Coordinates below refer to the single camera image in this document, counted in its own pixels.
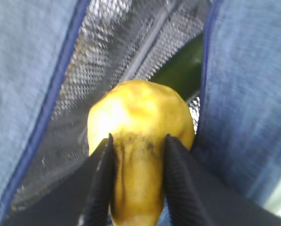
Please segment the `black tongs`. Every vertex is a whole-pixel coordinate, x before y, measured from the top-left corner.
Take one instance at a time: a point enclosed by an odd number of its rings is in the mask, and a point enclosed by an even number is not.
[[[83,226],[106,226],[108,219],[115,175],[112,136],[98,149],[103,151]],[[172,226],[281,226],[281,218],[227,188],[170,135],[165,139],[163,176]]]

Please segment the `cucumber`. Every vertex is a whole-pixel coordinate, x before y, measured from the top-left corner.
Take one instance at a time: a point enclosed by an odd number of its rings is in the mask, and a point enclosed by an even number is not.
[[[200,90],[202,53],[201,33],[166,62],[151,81],[171,87],[183,100],[187,100]]]

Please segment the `bruise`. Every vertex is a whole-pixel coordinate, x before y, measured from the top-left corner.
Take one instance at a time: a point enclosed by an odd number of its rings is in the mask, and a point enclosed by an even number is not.
[[[148,141],[146,149],[147,149],[147,151],[149,151],[151,153],[151,155],[155,156],[154,144],[152,142]]]

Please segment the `dark spot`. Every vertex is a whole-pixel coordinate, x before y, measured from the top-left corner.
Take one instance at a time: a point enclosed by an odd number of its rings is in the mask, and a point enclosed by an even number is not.
[[[147,148],[147,150],[148,150],[152,155],[155,154],[155,153],[154,153],[154,145],[153,145],[151,142],[149,142],[149,143],[147,144],[146,148]]]

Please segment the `denim fabric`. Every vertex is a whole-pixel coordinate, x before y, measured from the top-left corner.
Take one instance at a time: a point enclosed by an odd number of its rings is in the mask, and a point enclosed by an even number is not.
[[[281,1],[215,1],[204,54],[193,156],[263,205],[281,177]]]
[[[0,199],[42,113],[76,3],[0,0]]]

